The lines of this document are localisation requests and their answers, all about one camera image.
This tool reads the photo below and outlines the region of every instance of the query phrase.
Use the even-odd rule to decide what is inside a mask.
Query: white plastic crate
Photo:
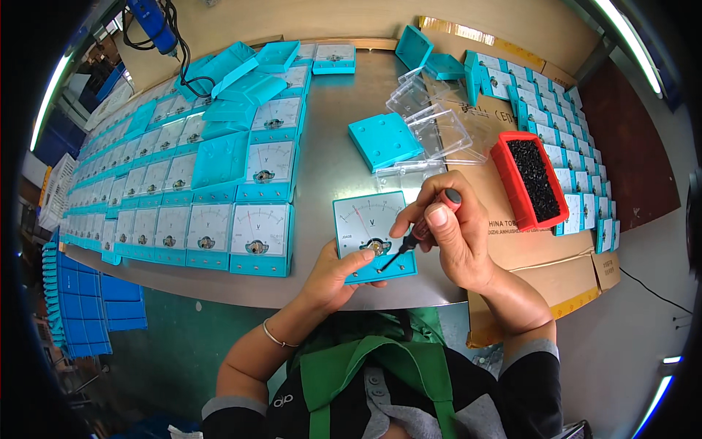
[[[71,188],[71,177],[76,167],[76,161],[68,154],[51,170],[44,191],[44,199],[39,212],[39,225],[49,231],[54,231],[61,222],[64,212],[68,210],[68,190]]]

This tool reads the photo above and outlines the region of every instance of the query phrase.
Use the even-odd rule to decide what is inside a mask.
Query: red screwdriver handle
[[[461,207],[461,194],[459,194],[455,189],[443,189],[441,192],[439,192],[436,198],[434,198],[432,204],[434,203],[444,203],[455,213],[458,208]],[[418,241],[426,240],[432,235],[431,231],[429,230],[429,226],[427,225],[427,221],[424,219],[423,213],[421,218],[419,218],[419,221],[417,221],[414,227],[412,227],[412,235],[414,235]]]

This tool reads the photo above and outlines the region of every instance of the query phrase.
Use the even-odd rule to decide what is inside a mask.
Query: gray sleeve
[[[265,416],[268,409],[268,406],[261,401],[246,396],[218,396],[207,401],[202,407],[202,420],[204,421],[206,417],[218,410],[230,407],[243,407],[261,413],[263,416]]]
[[[548,352],[556,357],[556,360],[560,362],[560,358],[558,356],[558,346],[556,346],[555,343],[549,339],[531,340],[527,341],[521,348],[519,348],[519,350],[517,350],[517,352],[515,352],[514,355],[502,363],[500,374],[498,376],[502,376],[502,374],[505,373],[505,370],[507,370],[509,366],[515,364],[520,358],[526,357],[528,354],[533,352]]]

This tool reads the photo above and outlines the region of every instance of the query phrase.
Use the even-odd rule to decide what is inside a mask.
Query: stainless steel workbench
[[[296,223],[289,277],[243,276],[217,270],[173,267],[122,259],[119,266],[100,254],[66,246],[73,259],[145,287],[195,299],[257,308],[281,308],[300,291],[319,250],[334,238],[331,202],[377,193],[371,175],[348,135],[348,124],[387,112],[385,101],[407,68],[392,51],[358,50],[356,74],[312,76],[293,205]],[[417,308],[466,300],[441,269],[437,250],[416,253],[416,276],[394,279],[383,289],[360,287],[343,310]]]

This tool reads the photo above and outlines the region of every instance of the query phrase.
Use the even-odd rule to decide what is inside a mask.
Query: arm
[[[314,328],[336,312],[359,285],[344,285],[346,277],[368,265],[372,250],[361,250],[343,259],[337,257],[336,241],[327,243],[319,254],[305,285],[295,299],[266,323],[278,341],[300,344]],[[384,287],[387,282],[373,282]],[[261,325],[241,337],[230,349],[217,375],[217,396],[246,396],[268,404],[266,382],[293,354],[269,339]]]
[[[453,188],[461,194],[461,207],[454,214],[442,203],[431,204],[436,194]],[[505,356],[532,339],[556,341],[556,324],[548,304],[527,282],[498,267],[487,251],[487,209],[459,171],[428,178],[417,200],[400,212],[390,229],[391,237],[401,237],[424,214],[434,235],[422,242],[422,251],[433,246],[446,275],[459,287],[480,294],[505,332]]]

